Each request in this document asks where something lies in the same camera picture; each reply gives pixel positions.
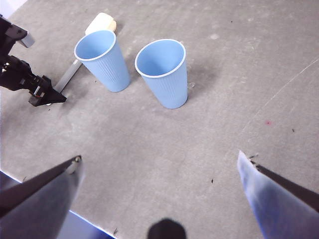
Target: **debris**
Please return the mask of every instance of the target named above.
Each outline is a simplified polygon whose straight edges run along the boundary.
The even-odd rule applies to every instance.
[[[258,153],[255,153],[254,155],[250,156],[249,159],[258,157],[258,155],[259,155]]]
[[[188,83],[188,88],[190,89],[190,88],[194,88],[194,86],[195,86],[195,82],[190,82],[190,83]]]

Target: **concrete floor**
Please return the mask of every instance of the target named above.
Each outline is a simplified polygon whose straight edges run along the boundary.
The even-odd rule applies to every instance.
[[[99,12],[118,22],[132,83],[107,89],[83,66],[66,103],[34,108],[1,89],[1,169],[22,180],[76,154],[86,178],[72,210],[119,239],[163,217],[189,239],[261,239],[238,150],[319,192],[319,1],[29,0],[10,19],[35,37],[11,52],[55,82]],[[167,110],[134,69],[147,43],[182,41],[186,104]]]

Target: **blue plastic cup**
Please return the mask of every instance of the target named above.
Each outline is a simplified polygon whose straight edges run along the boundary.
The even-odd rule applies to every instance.
[[[176,109],[186,102],[186,50],[180,42],[151,42],[137,54],[135,68],[164,107]]]
[[[74,55],[109,91],[119,92],[130,84],[114,32],[103,30],[84,36],[76,44]]]

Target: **cup rim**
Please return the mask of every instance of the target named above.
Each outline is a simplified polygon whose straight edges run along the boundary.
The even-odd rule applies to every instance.
[[[159,41],[174,41],[176,43],[178,43],[182,49],[183,49],[183,58],[182,60],[180,61],[180,63],[174,68],[172,69],[171,71],[169,72],[166,72],[164,74],[161,74],[161,75],[156,75],[156,76],[151,76],[151,75],[147,75],[145,73],[143,73],[142,71],[139,70],[138,68],[138,57],[140,56],[141,52],[144,51],[148,46],[154,44],[155,42],[159,42]],[[146,46],[144,46],[139,52],[138,54],[136,55],[136,58],[135,58],[135,69],[137,70],[137,72],[141,75],[141,76],[144,76],[144,77],[147,77],[147,78],[160,78],[160,77],[164,77],[164,76],[168,76],[170,75],[171,73],[175,72],[185,61],[186,59],[186,49],[184,47],[184,45],[177,41],[177,40],[174,40],[174,39],[169,39],[169,38],[165,38],[165,39],[160,39],[160,40],[156,40],[156,41],[152,41],[151,43],[147,44]]]
[[[100,31],[108,31],[108,32],[111,32],[111,33],[112,33],[112,35],[114,36],[114,40],[113,40],[111,46],[110,46],[105,52],[103,52],[101,55],[98,55],[98,56],[96,56],[96,57],[89,58],[89,59],[84,59],[84,58],[79,57],[79,56],[76,54],[76,48],[78,47],[78,45],[80,44],[80,42],[81,42],[84,38],[88,37],[89,35],[94,34],[94,33],[96,33],[96,32],[100,32]],[[75,45],[75,47],[74,47],[74,55],[75,55],[75,57],[76,57],[78,60],[80,60],[80,61],[93,61],[93,60],[96,60],[96,59],[101,58],[102,56],[105,56],[107,53],[109,53],[109,52],[112,50],[112,48],[114,47],[115,42],[116,42],[116,35],[115,35],[115,33],[114,33],[113,31],[110,31],[110,30],[100,30],[100,31],[91,32],[90,34],[83,36],[83,37],[78,41],[78,43],[76,43],[76,45]]]

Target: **sponge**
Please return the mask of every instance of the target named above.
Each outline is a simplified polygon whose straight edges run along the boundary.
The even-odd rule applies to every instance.
[[[106,13],[99,13],[85,30],[85,35],[101,30],[116,30],[116,21]]]

